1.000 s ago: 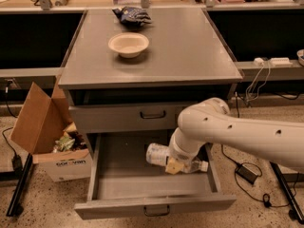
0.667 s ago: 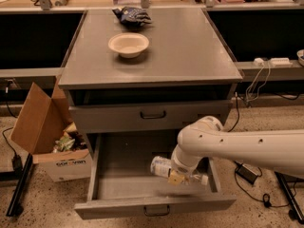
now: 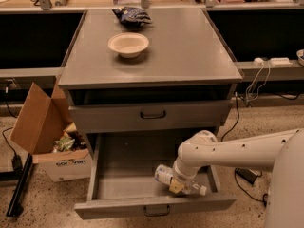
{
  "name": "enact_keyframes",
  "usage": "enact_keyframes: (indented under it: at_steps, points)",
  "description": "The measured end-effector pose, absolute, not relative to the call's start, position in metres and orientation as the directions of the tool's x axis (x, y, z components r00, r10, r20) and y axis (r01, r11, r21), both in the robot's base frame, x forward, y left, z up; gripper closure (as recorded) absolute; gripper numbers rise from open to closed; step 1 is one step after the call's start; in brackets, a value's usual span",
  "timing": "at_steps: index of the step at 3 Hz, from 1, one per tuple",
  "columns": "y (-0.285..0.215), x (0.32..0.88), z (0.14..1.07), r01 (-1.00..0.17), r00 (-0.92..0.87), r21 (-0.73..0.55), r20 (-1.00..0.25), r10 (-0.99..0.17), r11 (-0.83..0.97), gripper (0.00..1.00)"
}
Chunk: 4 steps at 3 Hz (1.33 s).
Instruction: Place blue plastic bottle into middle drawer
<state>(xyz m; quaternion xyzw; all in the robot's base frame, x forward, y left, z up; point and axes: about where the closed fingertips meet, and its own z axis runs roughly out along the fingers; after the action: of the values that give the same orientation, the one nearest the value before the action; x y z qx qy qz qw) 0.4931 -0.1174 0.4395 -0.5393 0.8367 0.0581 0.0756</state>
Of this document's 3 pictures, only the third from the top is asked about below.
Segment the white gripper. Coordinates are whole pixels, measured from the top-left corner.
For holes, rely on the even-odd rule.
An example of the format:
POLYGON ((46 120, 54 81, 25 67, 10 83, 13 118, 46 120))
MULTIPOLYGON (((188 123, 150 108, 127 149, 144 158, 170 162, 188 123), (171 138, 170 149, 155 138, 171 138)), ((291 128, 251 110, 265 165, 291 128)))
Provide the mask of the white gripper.
POLYGON ((190 182, 194 176, 183 174, 176 166, 173 167, 173 178, 169 185, 169 191, 178 194, 182 191, 184 185, 190 182))

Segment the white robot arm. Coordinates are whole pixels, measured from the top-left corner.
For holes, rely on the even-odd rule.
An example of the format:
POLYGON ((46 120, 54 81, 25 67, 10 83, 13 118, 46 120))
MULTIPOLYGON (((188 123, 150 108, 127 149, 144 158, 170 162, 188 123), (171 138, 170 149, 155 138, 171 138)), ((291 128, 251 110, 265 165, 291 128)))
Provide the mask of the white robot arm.
POLYGON ((304 228, 303 129, 227 142, 201 131, 179 146, 170 190, 181 191, 207 165, 270 171, 264 227, 304 228))

